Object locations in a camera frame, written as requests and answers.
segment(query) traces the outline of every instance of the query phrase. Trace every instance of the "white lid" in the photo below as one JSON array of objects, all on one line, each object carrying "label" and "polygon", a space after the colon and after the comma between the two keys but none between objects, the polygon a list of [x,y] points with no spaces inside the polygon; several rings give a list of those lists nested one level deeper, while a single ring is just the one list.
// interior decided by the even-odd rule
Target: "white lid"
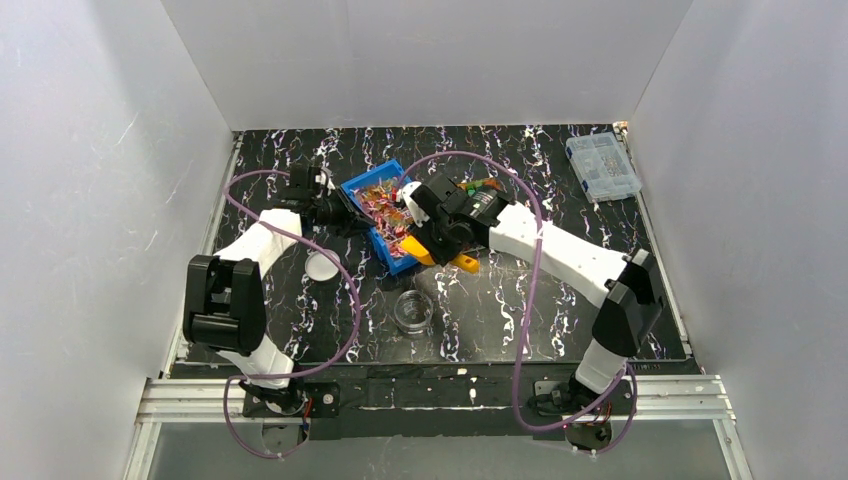
[{"label": "white lid", "polygon": [[[336,252],[330,251],[330,256],[339,259]],[[326,282],[339,273],[339,269],[330,260],[318,252],[312,252],[306,258],[306,276],[316,282]]]}]

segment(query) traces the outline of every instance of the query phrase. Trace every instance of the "metal frame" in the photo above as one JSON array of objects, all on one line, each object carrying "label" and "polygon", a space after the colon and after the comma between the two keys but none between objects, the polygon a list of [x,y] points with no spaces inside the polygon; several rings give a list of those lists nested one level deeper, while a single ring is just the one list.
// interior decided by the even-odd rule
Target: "metal frame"
[{"label": "metal frame", "polygon": [[[627,144],[627,124],[614,124],[616,133],[621,137],[627,153],[631,156]],[[244,133],[238,134],[234,142],[232,155],[222,180],[223,185],[232,178]],[[640,193],[637,196],[639,211],[645,223],[648,238],[654,248],[654,254],[660,265],[660,271],[667,289],[672,314],[681,334],[684,349],[691,355],[688,335],[683,325],[676,298],[672,293],[665,266],[659,252],[653,224]],[[224,208],[223,197],[212,209],[206,237],[202,246],[204,253],[211,253],[221,211]],[[175,380],[170,378],[170,369],[175,360],[184,355],[188,344],[177,327],[168,355],[162,368],[162,379],[150,380],[144,389],[136,418],[136,430],[125,479],[147,478],[156,451],[163,423],[223,423],[223,379],[215,380]],[[727,469],[733,480],[751,479],[751,472],[745,459],[739,436],[736,433],[736,416],[728,400],[721,378],[717,375],[640,375],[639,398],[637,399],[636,420],[712,420],[716,435],[724,454]],[[245,393],[240,388],[231,388],[229,392],[229,415],[234,423],[286,424],[300,423],[300,419],[265,418],[253,419],[242,416],[242,404]],[[624,420],[623,416],[613,416],[614,420]]]},{"label": "metal frame", "polygon": [[[630,144],[627,142],[627,122],[614,123],[613,130],[619,140],[624,144],[627,156],[630,157],[630,163],[633,164],[633,168],[635,168],[638,173],[639,169],[633,159],[633,152],[630,150]],[[677,305],[677,298],[674,296],[674,291],[671,288],[671,281],[669,281],[665,264],[662,261],[660,246],[657,242],[657,237],[654,234],[654,224],[651,222],[651,215],[648,213],[645,196],[642,195],[641,191],[636,195],[636,202],[639,204],[639,214],[642,215],[642,221],[645,224],[645,231],[648,234],[648,240],[651,241],[654,256],[657,258],[657,264],[660,266],[660,275],[662,276],[663,284],[665,285],[665,293],[666,296],[668,296],[668,304],[671,307],[671,316],[674,318],[674,323],[677,324],[677,329],[680,332],[680,340],[683,341],[684,350],[688,355],[691,355],[692,349],[689,346],[689,334],[686,332],[686,326],[683,325],[683,317],[680,315],[680,307]]]},{"label": "metal frame", "polygon": [[730,472],[732,480],[751,480],[751,469],[748,467],[748,460],[745,459],[745,452],[742,451],[742,442],[739,441],[739,435],[736,433],[736,420],[722,419],[713,420],[713,425],[718,435],[718,442],[721,445],[721,453],[724,454],[724,462],[727,464],[727,470]]},{"label": "metal frame", "polygon": [[[734,420],[736,417],[718,375],[640,375],[637,420]],[[224,423],[223,379],[152,380],[141,399],[136,422]],[[294,423],[299,418],[244,418],[245,393],[230,388],[228,409],[236,423]]]},{"label": "metal frame", "polygon": [[[206,224],[206,234],[203,237],[203,243],[200,247],[201,253],[204,255],[211,255],[212,250],[215,248],[215,237],[218,234],[218,227],[221,225],[221,212],[224,211],[224,205],[227,203],[223,195],[224,187],[227,185],[227,182],[233,178],[233,172],[236,170],[236,163],[243,143],[244,132],[239,132],[233,140],[233,152],[230,155],[230,160],[227,162],[227,169],[224,171],[224,177],[221,179],[221,187],[218,189],[218,192],[221,195],[219,195],[218,201],[215,203],[215,207],[210,212],[209,222]],[[180,310],[176,321],[177,327],[174,330],[174,336],[171,338],[171,346],[168,348],[168,354],[165,356],[165,361],[162,364],[162,378],[170,377],[171,367],[174,365],[177,358],[188,355],[189,345],[185,338],[183,338],[182,324],[183,312]]]}]

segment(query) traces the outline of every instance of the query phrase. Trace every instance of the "white wall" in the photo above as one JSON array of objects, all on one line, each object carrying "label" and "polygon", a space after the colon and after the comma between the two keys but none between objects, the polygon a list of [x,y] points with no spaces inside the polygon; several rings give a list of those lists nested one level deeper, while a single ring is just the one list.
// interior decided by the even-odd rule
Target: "white wall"
[{"label": "white wall", "polygon": [[691,0],[163,0],[234,130],[629,118]]},{"label": "white wall", "polygon": [[159,2],[0,6],[0,478],[115,479],[231,135]]},{"label": "white wall", "polygon": [[696,1],[633,117],[697,358],[757,478],[845,478],[848,3]]}]

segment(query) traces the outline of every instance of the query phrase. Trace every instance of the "plastic storage box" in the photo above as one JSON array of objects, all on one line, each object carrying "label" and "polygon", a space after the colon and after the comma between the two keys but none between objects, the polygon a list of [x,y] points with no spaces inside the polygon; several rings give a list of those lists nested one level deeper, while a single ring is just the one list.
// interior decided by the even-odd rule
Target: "plastic storage box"
[{"label": "plastic storage box", "polygon": [[565,154],[590,202],[621,200],[642,189],[642,182],[612,133],[569,138],[565,141]]},{"label": "plastic storage box", "polygon": [[[362,205],[359,204],[359,200],[356,199],[356,195],[353,194],[354,190],[367,187],[369,185],[375,185],[390,178],[399,178],[401,175],[403,175],[403,168],[401,168],[400,164],[397,163],[396,160],[389,160],[379,167],[371,169],[358,177],[354,177],[344,182],[341,188],[345,195],[347,195],[348,198],[356,204],[356,206],[362,208]],[[409,182],[409,178],[406,178],[403,183],[407,184]],[[368,236],[371,238],[371,242],[374,243],[374,250],[377,251],[377,256],[383,261],[383,263],[389,266],[389,273],[392,275],[397,275],[404,270],[418,265],[418,260],[416,260],[412,255],[406,255],[401,258],[392,257],[389,253],[389,247],[386,245],[383,237],[380,236],[380,233],[377,232],[375,227],[371,227],[368,231]]]}]

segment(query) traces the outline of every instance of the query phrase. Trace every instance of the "clear plastic cup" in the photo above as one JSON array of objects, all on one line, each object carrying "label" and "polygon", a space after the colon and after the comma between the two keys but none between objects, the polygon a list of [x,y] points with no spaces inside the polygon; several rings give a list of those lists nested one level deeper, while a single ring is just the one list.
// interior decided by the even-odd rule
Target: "clear plastic cup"
[{"label": "clear plastic cup", "polygon": [[433,319],[433,301],[418,290],[403,292],[395,303],[395,324],[407,335],[421,335]]}]

